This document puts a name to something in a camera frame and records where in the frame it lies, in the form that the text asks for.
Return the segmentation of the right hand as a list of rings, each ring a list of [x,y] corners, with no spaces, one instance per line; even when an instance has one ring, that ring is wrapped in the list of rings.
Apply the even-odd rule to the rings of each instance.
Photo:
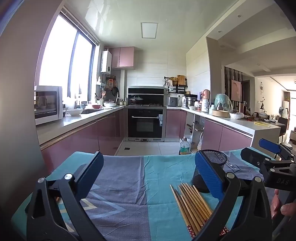
[[[270,206],[271,218],[274,219],[279,212],[284,216],[294,216],[296,213],[295,202],[281,205],[278,194],[279,190],[274,190],[274,197],[272,199]]]

